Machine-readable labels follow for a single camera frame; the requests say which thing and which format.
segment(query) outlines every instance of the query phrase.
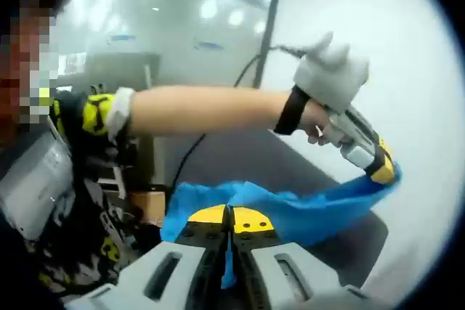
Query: cardboard box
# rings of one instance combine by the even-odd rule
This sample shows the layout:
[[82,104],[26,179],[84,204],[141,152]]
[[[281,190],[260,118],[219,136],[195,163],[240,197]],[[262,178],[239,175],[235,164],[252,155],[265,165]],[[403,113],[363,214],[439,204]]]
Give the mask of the cardboard box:
[[144,211],[143,222],[163,227],[165,192],[131,192],[129,201]]

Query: human arm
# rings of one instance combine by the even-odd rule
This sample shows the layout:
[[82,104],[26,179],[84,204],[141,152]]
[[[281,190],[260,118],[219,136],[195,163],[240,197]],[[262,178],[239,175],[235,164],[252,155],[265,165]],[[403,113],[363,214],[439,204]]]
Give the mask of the human arm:
[[[211,86],[160,86],[136,92],[131,101],[129,130],[133,134],[193,134],[230,129],[273,129],[288,91]],[[300,127],[318,140],[316,126],[329,122],[325,110],[309,101]]]

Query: black screw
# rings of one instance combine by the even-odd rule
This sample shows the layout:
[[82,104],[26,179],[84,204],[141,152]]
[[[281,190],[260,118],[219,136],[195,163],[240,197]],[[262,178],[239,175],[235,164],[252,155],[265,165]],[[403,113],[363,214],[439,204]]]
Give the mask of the black screw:
[[209,232],[207,235],[206,235],[206,238],[209,239],[209,240],[214,240],[218,237],[218,234],[216,232]]
[[191,229],[184,229],[182,236],[191,237],[194,235],[194,232]]

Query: yellow and black shirt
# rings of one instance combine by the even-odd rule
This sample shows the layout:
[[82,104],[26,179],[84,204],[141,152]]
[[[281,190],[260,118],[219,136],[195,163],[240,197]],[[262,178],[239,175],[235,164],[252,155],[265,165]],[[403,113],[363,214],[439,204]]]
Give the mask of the yellow and black shirt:
[[127,144],[129,117],[120,122],[114,137],[108,136],[114,102],[112,94],[63,91],[50,108],[49,116],[70,148],[73,184],[56,202],[39,241],[27,245],[39,257],[39,279],[64,301],[115,282],[121,268],[132,261],[121,247],[121,222],[88,166],[89,158],[117,162]]

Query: white wall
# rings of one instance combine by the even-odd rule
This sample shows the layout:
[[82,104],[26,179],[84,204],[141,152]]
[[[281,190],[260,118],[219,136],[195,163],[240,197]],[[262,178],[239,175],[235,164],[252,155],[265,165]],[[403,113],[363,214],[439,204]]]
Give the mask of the white wall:
[[[364,288],[406,296],[445,244],[465,173],[464,77],[452,30],[434,0],[279,0],[272,42],[305,45],[327,30],[371,60],[354,105],[388,141],[404,179],[375,212],[389,236]],[[297,62],[272,53],[263,89],[287,89]],[[361,175],[338,151],[283,141],[338,181]]]

